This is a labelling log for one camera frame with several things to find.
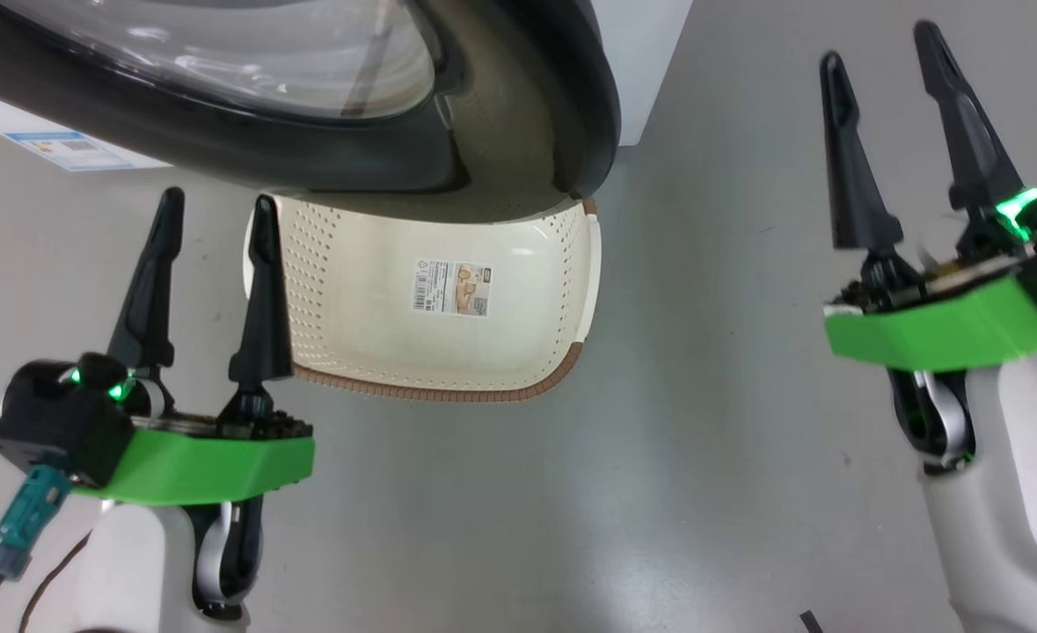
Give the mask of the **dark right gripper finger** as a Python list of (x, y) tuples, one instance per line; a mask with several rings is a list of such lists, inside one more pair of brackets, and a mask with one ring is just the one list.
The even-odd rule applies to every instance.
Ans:
[(830, 51), (820, 60), (825, 172), (831, 239), (835, 250), (864, 250), (861, 280), (892, 287), (901, 260), (900, 221), (887, 211), (858, 132), (860, 108), (843, 57)]
[(997, 205), (1025, 191), (1025, 185), (979, 97), (936, 23), (917, 21), (915, 45), (925, 91), (936, 101), (943, 121), (953, 174), (952, 209), (966, 212), (970, 229), (1020, 239), (1021, 233), (997, 212)]

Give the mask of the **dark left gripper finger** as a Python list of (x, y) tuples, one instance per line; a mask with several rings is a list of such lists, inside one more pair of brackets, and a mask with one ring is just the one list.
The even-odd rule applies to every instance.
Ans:
[(107, 355), (132, 370), (170, 367), (172, 266), (183, 247), (185, 194), (172, 186), (163, 191), (150, 233), (141, 249)]
[(274, 404), (265, 384), (295, 375), (280, 219), (272, 196), (256, 199), (247, 256), (252, 284), (241, 342), (229, 365), (237, 392), (228, 412), (239, 417), (269, 417)]

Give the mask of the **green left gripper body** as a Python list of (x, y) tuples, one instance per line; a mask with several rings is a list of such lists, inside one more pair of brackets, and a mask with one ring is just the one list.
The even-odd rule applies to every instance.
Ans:
[(135, 437), (104, 488), (75, 494), (144, 507), (240, 502), (300, 484), (316, 461), (312, 436), (246, 440), (193, 437), (134, 417)]

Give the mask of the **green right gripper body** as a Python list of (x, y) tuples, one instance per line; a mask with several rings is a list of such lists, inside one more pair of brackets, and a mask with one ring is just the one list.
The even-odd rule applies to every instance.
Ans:
[(836, 356), (895, 370), (964, 370), (1037, 355), (1037, 256), (949, 264), (923, 299), (893, 311), (835, 299), (824, 305), (824, 330)]

